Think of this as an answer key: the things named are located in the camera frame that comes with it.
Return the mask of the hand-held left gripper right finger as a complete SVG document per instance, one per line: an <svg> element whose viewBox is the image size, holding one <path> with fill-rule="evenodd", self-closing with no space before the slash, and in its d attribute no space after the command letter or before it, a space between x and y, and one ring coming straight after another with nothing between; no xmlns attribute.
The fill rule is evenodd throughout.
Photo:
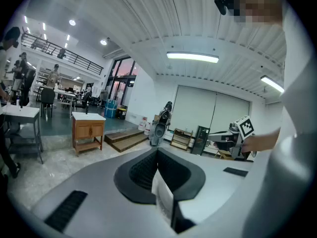
<svg viewBox="0 0 317 238"><path fill-rule="evenodd" d="M172 194L170 226L179 234L195 225L183 216L179 202L195 199L206 175L199 166L163 148L158 148L158 171Z"/></svg>

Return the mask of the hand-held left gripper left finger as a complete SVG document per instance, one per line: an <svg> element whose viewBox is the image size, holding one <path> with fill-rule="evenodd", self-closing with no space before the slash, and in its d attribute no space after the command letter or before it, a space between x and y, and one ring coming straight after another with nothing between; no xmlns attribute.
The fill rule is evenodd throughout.
<svg viewBox="0 0 317 238"><path fill-rule="evenodd" d="M156 154L157 148L152 148L122 164L115 171L115 186L129 201L156 204L156 196L152 193L153 179L158 170Z"/></svg>

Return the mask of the person's white shirt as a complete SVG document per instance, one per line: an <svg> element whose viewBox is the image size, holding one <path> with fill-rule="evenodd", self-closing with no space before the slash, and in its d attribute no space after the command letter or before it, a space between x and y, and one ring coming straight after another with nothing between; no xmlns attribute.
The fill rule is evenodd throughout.
<svg viewBox="0 0 317 238"><path fill-rule="evenodd" d="M287 54L279 137L244 238L289 236L303 221L317 174L317 54L294 9L282 7Z"/></svg>

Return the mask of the black cabinet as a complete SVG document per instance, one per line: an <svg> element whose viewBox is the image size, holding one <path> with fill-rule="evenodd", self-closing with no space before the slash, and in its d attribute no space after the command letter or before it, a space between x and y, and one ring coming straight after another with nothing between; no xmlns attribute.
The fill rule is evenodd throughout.
<svg viewBox="0 0 317 238"><path fill-rule="evenodd" d="M191 148L191 154L200 155L200 156L202 155L208 140L209 133L210 133L210 128L198 126L196 135L194 138L194 143Z"/></svg>

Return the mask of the black grey scooter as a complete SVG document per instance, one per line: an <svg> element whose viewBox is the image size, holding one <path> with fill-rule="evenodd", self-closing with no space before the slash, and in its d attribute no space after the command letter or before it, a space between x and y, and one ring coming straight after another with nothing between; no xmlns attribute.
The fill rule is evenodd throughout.
<svg viewBox="0 0 317 238"><path fill-rule="evenodd" d="M155 115L149 134L150 146L158 147L163 141L167 127L170 125L172 116L172 102L168 101L159 115Z"/></svg>

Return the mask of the black mezzanine railing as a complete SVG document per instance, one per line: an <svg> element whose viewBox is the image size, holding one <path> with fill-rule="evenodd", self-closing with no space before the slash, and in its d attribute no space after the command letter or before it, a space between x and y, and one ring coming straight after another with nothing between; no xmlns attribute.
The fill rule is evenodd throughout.
<svg viewBox="0 0 317 238"><path fill-rule="evenodd" d="M60 60L67 61L73 65L80 67L81 69L90 71L94 74L100 75L103 67L74 53L66 48L60 47L48 40L41 39L35 35L23 33L21 37L21 44L24 47L28 47L44 54L50 55Z"/></svg>

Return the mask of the grey table with white top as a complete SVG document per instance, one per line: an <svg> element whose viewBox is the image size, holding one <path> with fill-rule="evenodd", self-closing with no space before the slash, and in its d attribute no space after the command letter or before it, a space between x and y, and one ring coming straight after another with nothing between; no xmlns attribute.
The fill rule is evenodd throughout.
<svg viewBox="0 0 317 238"><path fill-rule="evenodd" d="M36 156L43 164L43 145L40 133L40 109L30 106L9 105L3 107L4 134L11 155ZM18 126L31 125L30 135L20 134Z"/></svg>

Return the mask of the wooden slatted rack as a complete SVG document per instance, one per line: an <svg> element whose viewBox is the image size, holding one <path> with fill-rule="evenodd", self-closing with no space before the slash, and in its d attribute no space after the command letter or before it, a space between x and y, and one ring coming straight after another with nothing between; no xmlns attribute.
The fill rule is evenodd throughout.
<svg viewBox="0 0 317 238"><path fill-rule="evenodd" d="M190 141L193 136L193 131L188 132L181 129L175 129L173 133L172 140L170 142L170 146L176 147L178 149L187 151Z"/></svg>

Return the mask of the blue barrel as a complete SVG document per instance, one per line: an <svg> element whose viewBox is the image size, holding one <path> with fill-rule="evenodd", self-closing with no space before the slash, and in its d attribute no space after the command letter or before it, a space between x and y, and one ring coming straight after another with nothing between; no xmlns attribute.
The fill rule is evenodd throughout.
<svg viewBox="0 0 317 238"><path fill-rule="evenodd" d="M106 118L114 118L116 114L116 109L117 109L117 100L107 99L104 116Z"/></svg>

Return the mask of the wooden cabinet with white top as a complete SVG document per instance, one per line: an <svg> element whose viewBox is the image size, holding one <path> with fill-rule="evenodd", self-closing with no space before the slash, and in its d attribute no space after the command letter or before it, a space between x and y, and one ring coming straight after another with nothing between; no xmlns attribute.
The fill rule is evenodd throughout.
<svg viewBox="0 0 317 238"><path fill-rule="evenodd" d="M96 113L72 112L72 146L76 155L80 152L103 149L106 118Z"/></svg>

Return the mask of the white sliding door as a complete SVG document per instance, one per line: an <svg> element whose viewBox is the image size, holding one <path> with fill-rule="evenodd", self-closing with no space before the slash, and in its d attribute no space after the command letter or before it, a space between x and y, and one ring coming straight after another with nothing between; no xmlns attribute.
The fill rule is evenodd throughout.
<svg viewBox="0 0 317 238"><path fill-rule="evenodd" d="M179 86L169 130L196 135L199 126L210 132L228 130L229 124L249 114L250 103L213 91Z"/></svg>

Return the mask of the long ceiling light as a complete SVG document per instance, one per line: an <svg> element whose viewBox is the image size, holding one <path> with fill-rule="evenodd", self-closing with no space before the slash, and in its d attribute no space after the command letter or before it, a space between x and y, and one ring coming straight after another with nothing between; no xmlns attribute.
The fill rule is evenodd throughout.
<svg viewBox="0 0 317 238"><path fill-rule="evenodd" d="M205 61L211 63L218 63L219 57L206 55L206 54L199 54L199 53L186 53L186 52L167 52L167 57L169 59L177 59L177 60L198 60L198 61Z"/></svg>
<svg viewBox="0 0 317 238"><path fill-rule="evenodd" d="M284 92L284 88L280 84L278 84L277 82L275 82L274 80L272 80L270 77L268 77L266 75L261 77L261 81L266 83L267 85L273 87L274 89L276 89L280 93Z"/></svg>

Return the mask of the black storage box yellow lid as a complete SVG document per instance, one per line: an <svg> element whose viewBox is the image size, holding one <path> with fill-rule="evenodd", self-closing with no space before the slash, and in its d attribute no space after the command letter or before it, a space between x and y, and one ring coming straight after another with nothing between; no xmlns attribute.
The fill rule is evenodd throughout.
<svg viewBox="0 0 317 238"><path fill-rule="evenodd" d="M126 113L127 113L127 106L120 106L116 110L116 118L125 120Z"/></svg>

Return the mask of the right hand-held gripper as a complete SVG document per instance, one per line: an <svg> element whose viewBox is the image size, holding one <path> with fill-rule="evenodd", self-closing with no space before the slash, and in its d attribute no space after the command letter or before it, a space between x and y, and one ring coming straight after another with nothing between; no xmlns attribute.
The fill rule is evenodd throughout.
<svg viewBox="0 0 317 238"><path fill-rule="evenodd" d="M229 124L226 131L210 133L208 141L216 144L218 150L229 152L233 159L247 159L251 154L256 156L257 152L243 152L244 141L254 135L254 128L249 116L243 116Z"/></svg>

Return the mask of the black office chair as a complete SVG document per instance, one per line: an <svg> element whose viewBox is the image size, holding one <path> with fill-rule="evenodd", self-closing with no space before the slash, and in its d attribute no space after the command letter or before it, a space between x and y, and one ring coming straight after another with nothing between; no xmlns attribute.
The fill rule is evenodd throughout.
<svg viewBox="0 0 317 238"><path fill-rule="evenodd" d="M88 106L88 103L90 101L90 97L92 95L92 92L86 92L84 97L82 99L76 99L74 103L74 108L82 108L85 109Z"/></svg>

